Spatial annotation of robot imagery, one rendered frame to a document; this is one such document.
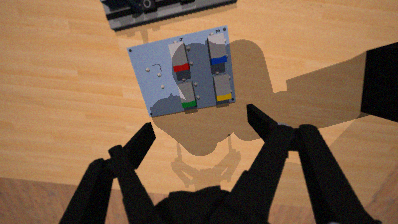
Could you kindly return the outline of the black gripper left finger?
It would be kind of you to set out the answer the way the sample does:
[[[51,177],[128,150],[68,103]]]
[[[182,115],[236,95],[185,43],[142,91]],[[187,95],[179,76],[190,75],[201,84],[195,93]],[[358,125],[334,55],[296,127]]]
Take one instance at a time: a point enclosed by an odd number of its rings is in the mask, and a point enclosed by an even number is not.
[[[108,150],[111,158],[92,161],[59,224],[105,224],[115,178],[129,224],[165,224],[135,172],[155,139],[151,122],[145,123],[124,147]]]

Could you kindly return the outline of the grey metal blank with yellow end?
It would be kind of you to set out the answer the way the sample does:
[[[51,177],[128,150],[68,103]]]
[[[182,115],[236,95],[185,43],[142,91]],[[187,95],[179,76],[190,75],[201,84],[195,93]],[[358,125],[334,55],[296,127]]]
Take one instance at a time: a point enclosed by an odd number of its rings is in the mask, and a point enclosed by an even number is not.
[[[217,101],[232,99],[229,74],[221,74],[213,76],[213,82],[214,82],[215,95]]]

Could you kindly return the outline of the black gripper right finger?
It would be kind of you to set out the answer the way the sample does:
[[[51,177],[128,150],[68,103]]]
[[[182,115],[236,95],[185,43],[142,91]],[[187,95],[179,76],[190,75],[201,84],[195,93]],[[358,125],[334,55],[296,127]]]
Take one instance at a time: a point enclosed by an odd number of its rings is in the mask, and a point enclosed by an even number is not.
[[[316,126],[292,128],[253,104],[247,104],[247,119],[265,143],[207,224],[252,224],[256,211],[268,221],[289,151],[299,154],[316,224],[378,224],[365,211]]]

